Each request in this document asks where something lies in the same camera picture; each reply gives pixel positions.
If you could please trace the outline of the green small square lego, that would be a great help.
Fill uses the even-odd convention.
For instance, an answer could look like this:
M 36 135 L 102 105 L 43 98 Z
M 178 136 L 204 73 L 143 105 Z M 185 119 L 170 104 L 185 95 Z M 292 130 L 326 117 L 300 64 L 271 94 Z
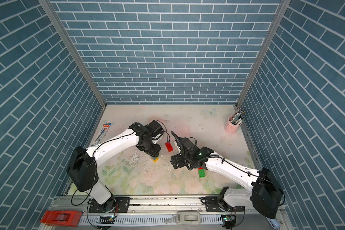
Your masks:
M 204 169 L 198 169 L 198 176 L 199 178 L 204 178 L 205 177 L 205 170 Z

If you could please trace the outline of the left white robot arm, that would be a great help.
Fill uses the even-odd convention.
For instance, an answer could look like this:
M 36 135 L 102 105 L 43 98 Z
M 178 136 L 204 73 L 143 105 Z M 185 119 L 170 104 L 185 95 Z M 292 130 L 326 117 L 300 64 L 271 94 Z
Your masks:
M 76 147 L 70 157 L 67 174 L 80 192 L 91 197 L 102 212 L 117 212 L 117 201 L 110 190 L 100 181 L 98 168 L 125 149 L 136 146 L 139 151 L 158 159 L 161 146 L 158 141 L 167 134 L 166 126 L 158 120 L 147 125 L 135 122 L 124 132 L 101 144 L 89 148 Z

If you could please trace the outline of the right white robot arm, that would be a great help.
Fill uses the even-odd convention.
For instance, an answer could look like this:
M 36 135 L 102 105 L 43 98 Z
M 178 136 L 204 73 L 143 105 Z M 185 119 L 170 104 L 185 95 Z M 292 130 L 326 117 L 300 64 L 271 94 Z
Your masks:
M 199 148 L 190 138 L 182 138 L 175 133 L 175 145 L 179 153 L 171 157 L 174 169 L 186 167 L 188 170 L 203 168 L 223 175 L 242 186 L 246 193 L 239 196 L 234 189 L 224 187 L 218 196 L 223 210 L 235 206 L 249 206 L 268 219 L 275 219 L 278 208 L 285 202 L 285 194 L 273 172 L 267 168 L 251 169 L 234 163 L 214 150 Z

